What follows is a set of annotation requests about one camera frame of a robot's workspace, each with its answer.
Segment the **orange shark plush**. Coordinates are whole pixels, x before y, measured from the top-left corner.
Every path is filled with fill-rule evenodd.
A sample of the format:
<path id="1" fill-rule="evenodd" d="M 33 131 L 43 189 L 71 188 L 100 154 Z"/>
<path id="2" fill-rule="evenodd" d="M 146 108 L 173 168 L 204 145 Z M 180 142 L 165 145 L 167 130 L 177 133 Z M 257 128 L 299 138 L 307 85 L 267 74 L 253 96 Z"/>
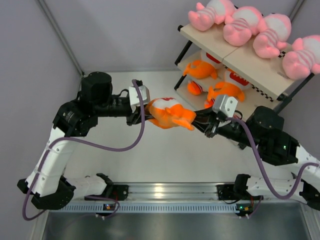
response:
<path id="1" fill-rule="evenodd" d="M 214 86 L 208 88 L 204 108 L 212 107 L 216 98 L 220 95 L 228 95 L 243 102 L 246 98 L 245 91 L 251 87 L 252 84 L 250 82 L 228 68 L 223 74 L 223 81 L 219 81 Z"/>
<path id="2" fill-rule="evenodd" d="M 214 58 L 208 52 L 200 50 L 200 58 L 188 63 L 183 71 L 183 76 L 190 75 L 196 79 L 212 77 L 218 78 L 218 70 L 222 69 L 222 62 Z"/>
<path id="3" fill-rule="evenodd" d="M 189 131 L 195 129 L 192 122 L 196 118 L 196 113 L 184 108 L 173 97 L 155 98 L 146 105 L 145 111 L 152 116 L 149 121 L 159 128 L 183 127 Z"/>

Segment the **pink striped plush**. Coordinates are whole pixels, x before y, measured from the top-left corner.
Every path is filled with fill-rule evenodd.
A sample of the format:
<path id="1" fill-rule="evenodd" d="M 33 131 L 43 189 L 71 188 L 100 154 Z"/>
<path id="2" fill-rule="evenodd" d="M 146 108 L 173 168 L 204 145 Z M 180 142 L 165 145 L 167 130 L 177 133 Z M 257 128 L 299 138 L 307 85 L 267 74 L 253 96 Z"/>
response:
<path id="1" fill-rule="evenodd" d="M 204 32 L 223 23 L 235 11 L 236 7 L 230 0 L 211 0 L 206 6 L 198 2 L 196 11 L 188 12 L 188 20 L 195 29 Z"/>
<path id="2" fill-rule="evenodd" d="M 257 29 L 253 49 L 260 58 L 272 59 L 286 48 L 292 24 L 287 15 L 271 13 L 258 23 Z"/>
<path id="3" fill-rule="evenodd" d="M 292 51 L 285 54 L 282 67 L 286 76 L 295 81 L 306 78 L 311 73 L 319 74 L 320 36 L 297 38 L 292 44 Z"/>
<path id="4" fill-rule="evenodd" d="M 263 14 L 253 6 L 238 8 L 224 20 L 224 40 L 235 47 L 243 46 L 258 34 L 258 24 L 262 19 Z"/>

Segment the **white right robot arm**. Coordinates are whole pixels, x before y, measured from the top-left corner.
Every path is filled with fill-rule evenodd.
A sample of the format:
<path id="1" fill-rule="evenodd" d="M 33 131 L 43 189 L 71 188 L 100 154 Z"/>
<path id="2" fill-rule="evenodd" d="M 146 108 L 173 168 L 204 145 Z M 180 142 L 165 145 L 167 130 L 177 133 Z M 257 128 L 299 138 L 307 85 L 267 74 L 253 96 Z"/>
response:
<path id="1" fill-rule="evenodd" d="M 220 135 L 253 151 L 262 177 L 238 174 L 233 186 L 235 196 L 244 199 L 248 195 L 273 195 L 280 200 L 293 199 L 314 210 L 320 209 L 320 161 L 283 131 L 284 119 L 272 109 L 259 106 L 247 121 L 227 117 L 222 111 L 210 108 L 195 114 L 192 125 L 206 137 Z M 264 163 L 288 170 L 295 178 L 270 179 Z"/>

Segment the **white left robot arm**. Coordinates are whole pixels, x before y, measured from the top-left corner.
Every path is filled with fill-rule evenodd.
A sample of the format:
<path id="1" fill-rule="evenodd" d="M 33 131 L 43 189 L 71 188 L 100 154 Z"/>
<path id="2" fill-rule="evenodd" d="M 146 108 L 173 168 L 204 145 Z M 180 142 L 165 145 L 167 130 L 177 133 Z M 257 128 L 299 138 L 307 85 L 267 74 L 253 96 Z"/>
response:
<path id="1" fill-rule="evenodd" d="M 125 152 L 141 140 L 145 128 L 145 106 L 150 102 L 148 88 L 134 79 L 126 94 L 113 94 L 112 77 L 105 72 L 91 72 L 81 79 L 80 91 L 74 100 L 57 111 L 49 139 L 33 172 L 18 181 L 18 188 L 38 210 L 60 210 L 70 201 L 90 196 L 109 199 L 113 182 L 103 173 L 83 178 L 66 178 L 67 163 L 78 144 L 111 152 Z M 85 141 L 99 118 L 125 118 L 129 126 L 140 125 L 137 139 L 127 147 L 112 148 Z"/>

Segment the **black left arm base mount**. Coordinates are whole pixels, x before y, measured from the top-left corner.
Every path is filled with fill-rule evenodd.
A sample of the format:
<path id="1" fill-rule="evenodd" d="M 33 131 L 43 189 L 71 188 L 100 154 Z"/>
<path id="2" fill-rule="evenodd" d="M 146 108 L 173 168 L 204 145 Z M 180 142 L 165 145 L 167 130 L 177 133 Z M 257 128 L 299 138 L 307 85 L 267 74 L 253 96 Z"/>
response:
<path id="1" fill-rule="evenodd" d="M 108 198 L 116 201 L 124 201 L 128 198 L 129 186 L 126 184 L 108 185 L 100 195 L 85 196 L 86 201 L 93 201 L 96 198 Z"/>

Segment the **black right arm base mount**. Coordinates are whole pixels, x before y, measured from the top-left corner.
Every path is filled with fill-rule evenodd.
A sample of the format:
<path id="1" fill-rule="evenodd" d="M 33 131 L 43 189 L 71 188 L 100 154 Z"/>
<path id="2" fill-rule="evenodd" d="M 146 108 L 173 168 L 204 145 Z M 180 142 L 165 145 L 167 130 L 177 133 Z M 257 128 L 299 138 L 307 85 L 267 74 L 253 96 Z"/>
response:
<path id="1" fill-rule="evenodd" d="M 235 204 L 239 201 L 256 201 L 260 196 L 252 196 L 248 192 L 237 193 L 234 191 L 234 184 L 218 184 L 216 186 L 218 199 L 227 204 Z"/>

